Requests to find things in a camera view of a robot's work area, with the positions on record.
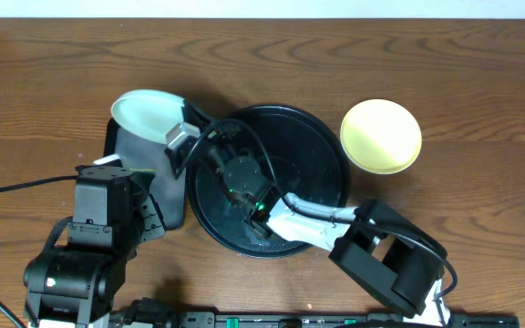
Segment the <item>mint plate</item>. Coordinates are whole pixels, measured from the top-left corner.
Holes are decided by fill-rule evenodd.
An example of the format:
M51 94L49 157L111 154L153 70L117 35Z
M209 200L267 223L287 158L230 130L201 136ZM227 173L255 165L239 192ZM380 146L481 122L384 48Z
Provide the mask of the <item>mint plate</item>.
M166 144L167 134L184 121L184 98L159 90L137 89L111 106L112 118L126 131L148 141Z

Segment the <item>yellow plate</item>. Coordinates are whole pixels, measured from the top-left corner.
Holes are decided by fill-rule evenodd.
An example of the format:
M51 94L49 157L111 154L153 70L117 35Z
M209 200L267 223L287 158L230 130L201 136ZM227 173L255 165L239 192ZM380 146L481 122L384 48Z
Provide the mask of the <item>yellow plate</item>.
M340 127L346 156L367 172L390 175L410 167L422 148L415 117L396 102L368 99L348 110Z

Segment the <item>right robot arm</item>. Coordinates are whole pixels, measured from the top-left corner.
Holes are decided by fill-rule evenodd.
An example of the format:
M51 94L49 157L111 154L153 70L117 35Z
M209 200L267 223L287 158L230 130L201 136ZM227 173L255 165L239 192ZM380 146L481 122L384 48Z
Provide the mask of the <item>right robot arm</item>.
M387 205L330 207L285 192L263 141L246 123L224 119L199 129L175 125L166 152L180 174L204 160L242 223L262 238L276 237L328 251L330 260L405 323L447 327L445 272L455 270L446 250Z

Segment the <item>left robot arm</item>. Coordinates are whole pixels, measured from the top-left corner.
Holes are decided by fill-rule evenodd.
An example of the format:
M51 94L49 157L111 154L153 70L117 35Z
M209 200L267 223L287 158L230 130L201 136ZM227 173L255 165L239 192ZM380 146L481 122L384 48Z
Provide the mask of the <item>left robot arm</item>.
M33 327L88 327L112 310L126 266L166 227L149 189L150 169L79 170L71 217L57 223L26 266L25 314Z

